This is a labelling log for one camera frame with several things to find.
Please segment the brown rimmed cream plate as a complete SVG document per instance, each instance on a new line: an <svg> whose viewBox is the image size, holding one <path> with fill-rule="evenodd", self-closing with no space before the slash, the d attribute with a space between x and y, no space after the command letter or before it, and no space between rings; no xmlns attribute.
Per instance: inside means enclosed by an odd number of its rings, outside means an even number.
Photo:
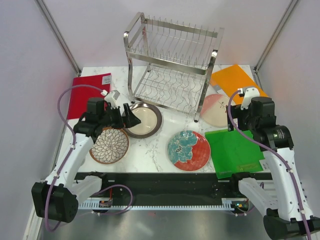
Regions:
<svg viewBox="0 0 320 240"><path fill-rule="evenodd" d="M141 120L141 123L123 130L128 136L136 139L144 139L154 135L161 127L163 116L160 110L148 103L137 102L130 107L132 113Z"/></svg>

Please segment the pink and cream plate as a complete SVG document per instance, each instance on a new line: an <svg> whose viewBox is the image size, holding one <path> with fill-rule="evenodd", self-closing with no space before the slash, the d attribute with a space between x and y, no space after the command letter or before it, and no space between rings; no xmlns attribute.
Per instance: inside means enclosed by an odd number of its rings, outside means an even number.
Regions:
<svg viewBox="0 0 320 240"><path fill-rule="evenodd" d="M227 127L227 105L229 100L229 97L222 94L210 94L206 96L200 112L201 118L213 127Z"/></svg>

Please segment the white petal pattern plate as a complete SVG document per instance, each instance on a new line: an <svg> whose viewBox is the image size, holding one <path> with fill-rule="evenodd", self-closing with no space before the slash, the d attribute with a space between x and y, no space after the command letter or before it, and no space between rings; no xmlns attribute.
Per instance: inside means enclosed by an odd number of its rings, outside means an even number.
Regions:
<svg viewBox="0 0 320 240"><path fill-rule="evenodd" d="M106 127L90 149L90 156L98 163L109 165L121 160L129 149L129 138L122 129Z"/></svg>

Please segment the red and blue floral plate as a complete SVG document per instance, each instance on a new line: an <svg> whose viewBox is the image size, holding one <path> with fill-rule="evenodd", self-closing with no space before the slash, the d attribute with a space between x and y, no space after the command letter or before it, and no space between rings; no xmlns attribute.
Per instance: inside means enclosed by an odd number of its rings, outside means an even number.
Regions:
<svg viewBox="0 0 320 240"><path fill-rule="evenodd" d="M195 172L209 161L211 147L207 139L193 130L183 130L174 134L167 143L169 161L179 170Z"/></svg>

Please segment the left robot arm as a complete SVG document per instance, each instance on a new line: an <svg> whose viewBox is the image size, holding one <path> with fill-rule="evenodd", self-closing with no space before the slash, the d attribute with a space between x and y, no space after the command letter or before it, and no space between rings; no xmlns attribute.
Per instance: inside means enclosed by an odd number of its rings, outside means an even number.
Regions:
<svg viewBox="0 0 320 240"><path fill-rule="evenodd" d="M89 175L74 185L82 162L94 146L103 129L132 128L141 123L128 103L124 112L114 100L92 97L87 101L86 111L71 128L69 148L56 163L53 171L43 182L36 182L31 195L36 215L45 220L70 223L79 205L93 194L106 196L110 191L108 182L96 175Z"/></svg>

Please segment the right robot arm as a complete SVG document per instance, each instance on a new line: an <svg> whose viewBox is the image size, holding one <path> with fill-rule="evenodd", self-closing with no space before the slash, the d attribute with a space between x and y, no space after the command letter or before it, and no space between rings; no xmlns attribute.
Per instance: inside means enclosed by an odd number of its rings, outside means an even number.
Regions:
<svg viewBox="0 0 320 240"><path fill-rule="evenodd" d="M244 195L253 203L263 217L270 239L301 236L311 239L320 230L320 219L314 216L305 198L291 133L286 126L276 123L275 103L271 98L244 93L241 97L242 104L227 107L228 127L241 135L246 130L251 132L252 137L245 138L260 147L272 176L276 200L249 176L232 181L229 191L235 197Z"/></svg>

